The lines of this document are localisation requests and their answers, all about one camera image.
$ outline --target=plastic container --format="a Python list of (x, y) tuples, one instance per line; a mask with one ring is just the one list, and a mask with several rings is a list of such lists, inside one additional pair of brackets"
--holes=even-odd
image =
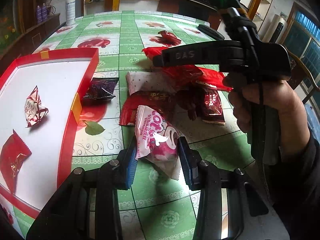
[(76, 18), (76, 0), (67, 0), (66, 1), (66, 26), (75, 24)]
[(47, 16), (47, 6), (43, 3), (41, 7), (41, 16), (42, 16), (42, 21), (45, 21), (48, 16)]
[(41, 13), (41, 7), (38, 5), (37, 6), (37, 23), (39, 24), (42, 22), (42, 13)]

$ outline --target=pink candy package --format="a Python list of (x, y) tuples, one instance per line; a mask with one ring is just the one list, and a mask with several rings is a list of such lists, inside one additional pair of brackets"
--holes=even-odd
[(178, 180), (181, 168), (177, 149), (179, 131), (156, 110), (140, 105), (134, 132), (137, 138), (136, 160), (146, 157), (171, 179)]

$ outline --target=table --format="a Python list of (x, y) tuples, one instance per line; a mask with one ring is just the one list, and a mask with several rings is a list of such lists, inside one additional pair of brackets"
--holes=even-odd
[[(76, 48), (89, 40), (109, 40), (99, 48), (99, 64), (94, 77), (119, 77), (116, 97), (106, 109), (84, 108), (80, 119), (98, 121), (105, 131), (91, 136), (79, 124), (74, 142), (72, 169), (95, 169), (115, 159), (121, 149), (128, 147), (134, 127), (119, 126), (121, 107), (127, 96), (125, 75), (128, 71), (156, 71), (143, 48), (162, 46), (150, 41), (160, 30), (175, 33), (182, 45), (210, 41), (212, 38), (196, 29), (209, 23), (191, 17), (164, 12), (116, 11), (87, 15), (76, 19), (48, 38), (35, 52), (41, 50)], [(219, 70), (218, 65), (199, 65)], [(225, 126), (208, 124), (201, 119), (191, 121), (185, 110), (176, 107), (173, 125), (186, 136), (190, 148), (199, 151), (203, 159), (226, 170), (244, 168), (253, 158), (246, 134), (242, 133), (232, 114), (227, 92), (219, 91), (226, 121)], [(90, 217), (94, 218), (95, 192), (90, 194)], [(128, 191), (118, 190), (119, 210), (124, 239), (192, 239), (199, 207), (200, 192), (191, 192), (183, 173), (179, 180), (168, 179), (156, 166), (138, 162), (134, 183)], [(15, 207), (16, 218), (25, 236), (33, 219)], [(223, 191), (223, 217), (227, 215), (226, 193)]]

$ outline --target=silver bolt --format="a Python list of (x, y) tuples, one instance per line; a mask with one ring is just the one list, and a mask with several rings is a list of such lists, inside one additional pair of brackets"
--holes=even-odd
[(117, 166), (119, 164), (119, 161), (117, 159), (113, 159), (110, 161), (111, 166)]
[(208, 165), (209, 165), (209, 162), (206, 161), (206, 160), (201, 160), (201, 161), (200, 161), (200, 165), (201, 165), (201, 166), (208, 166)]
[(243, 175), (244, 174), (244, 172), (240, 168), (236, 169), (236, 173), (239, 174), (239, 175)]
[(82, 168), (80, 168), (80, 167), (75, 168), (74, 171), (73, 171), (73, 173), (74, 173), (74, 174), (77, 174), (77, 175), (78, 175), (78, 174), (81, 174), (81, 173), (82, 173)]

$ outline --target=green leaf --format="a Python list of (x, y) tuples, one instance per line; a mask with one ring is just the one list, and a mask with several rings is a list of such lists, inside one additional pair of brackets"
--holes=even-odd
[(84, 122), (87, 127), (84, 129), (85, 132), (89, 135), (97, 135), (101, 134), (105, 129), (98, 124), (97, 122), (90, 122), (90, 121), (85, 121)]

